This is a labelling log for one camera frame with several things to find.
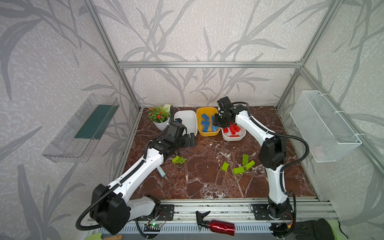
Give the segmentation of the green lego brick pair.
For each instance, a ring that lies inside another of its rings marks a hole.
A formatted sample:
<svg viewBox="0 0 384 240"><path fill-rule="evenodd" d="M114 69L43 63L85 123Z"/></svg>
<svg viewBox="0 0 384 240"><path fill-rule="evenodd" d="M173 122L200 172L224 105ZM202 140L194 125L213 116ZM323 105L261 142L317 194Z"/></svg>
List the green lego brick pair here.
<svg viewBox="0 0 384 240"><path fill-rule="evenodd" d="M172 162L174 165L176 164L183 165L186 162L186 160L183 157L176 156L175 158L172 159Z"/></svg>

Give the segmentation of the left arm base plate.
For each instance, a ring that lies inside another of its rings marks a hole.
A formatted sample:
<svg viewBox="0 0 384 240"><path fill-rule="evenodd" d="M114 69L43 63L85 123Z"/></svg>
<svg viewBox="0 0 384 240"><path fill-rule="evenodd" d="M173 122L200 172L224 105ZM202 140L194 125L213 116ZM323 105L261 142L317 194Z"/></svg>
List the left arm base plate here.
<svg viewBox="0 0 384 240"><path fill-rule="evenodd" d="M148 216L141 216L138 221L172 221L175 214L175 205L161 204L158 208L155 208L153 212Z"/></svg>

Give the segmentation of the small green lego brick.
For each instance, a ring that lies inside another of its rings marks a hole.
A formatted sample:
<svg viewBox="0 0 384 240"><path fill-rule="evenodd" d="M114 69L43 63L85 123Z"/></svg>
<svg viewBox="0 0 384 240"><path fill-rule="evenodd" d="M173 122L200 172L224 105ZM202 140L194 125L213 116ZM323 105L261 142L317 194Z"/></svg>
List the small green lego brick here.
<svg viewBox="0 0 384 240"><path fill-rule="evenodd" d="M221 170L224 171L224 172L227 172L228 171L228 168L229 168L230 164L225 162L223 163L222 167L221 167Z"/></svg>

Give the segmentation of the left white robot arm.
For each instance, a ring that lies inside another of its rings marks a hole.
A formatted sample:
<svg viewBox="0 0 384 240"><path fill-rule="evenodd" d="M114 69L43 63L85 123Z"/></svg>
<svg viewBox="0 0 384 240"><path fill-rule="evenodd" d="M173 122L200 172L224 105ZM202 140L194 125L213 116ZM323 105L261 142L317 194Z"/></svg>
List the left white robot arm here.
<svg viewBox="0 0 384 240"><path fill-rule="evenodd" d="M160 200L155 197L131 197L138 186L180 148L195 146L195 135L187 133L181 119L170 121L166 129L150 141L143 156L116 180L98 185L92 203L81 213L75 226L80 231L104 228L115 235L130 221L142 216L156 217Z"/></svg>

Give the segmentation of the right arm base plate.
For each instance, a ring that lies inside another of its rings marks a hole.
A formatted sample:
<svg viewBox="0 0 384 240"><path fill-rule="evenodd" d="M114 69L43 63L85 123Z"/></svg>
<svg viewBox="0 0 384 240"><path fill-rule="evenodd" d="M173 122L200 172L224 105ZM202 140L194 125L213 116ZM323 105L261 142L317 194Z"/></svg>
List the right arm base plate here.
<svg viewBox="0 0 384 240"><path fill-rule="evenodd" d="M268 204L252 204L251 212L254 214L256 221L282 221L294 216L294 211L291 206L285 211L275 214L273 210L270 210Z"/></svg>

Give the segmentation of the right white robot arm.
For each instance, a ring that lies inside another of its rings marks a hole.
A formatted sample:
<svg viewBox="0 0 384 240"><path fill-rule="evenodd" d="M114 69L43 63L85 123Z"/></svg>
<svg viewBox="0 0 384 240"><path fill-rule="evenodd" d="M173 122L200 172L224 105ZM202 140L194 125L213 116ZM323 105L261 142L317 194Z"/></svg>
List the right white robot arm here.
<svg viewBox="0 0 384 240"><path fill-rule="evenodd" d="M226 128L236 124L250 133L261 145L259 161L267 171L269 182L269 215L278 220L291 210L289 193L285 187L284 172L290 166L302 162L309 154L308 143L299 137L275 133L250 113L250 107L245 102L232 103L228 97L218 100L219 112L214 115L213 125ZM286 139L300 141L305 146L305 152L295 162L286 164Z"/></svg>

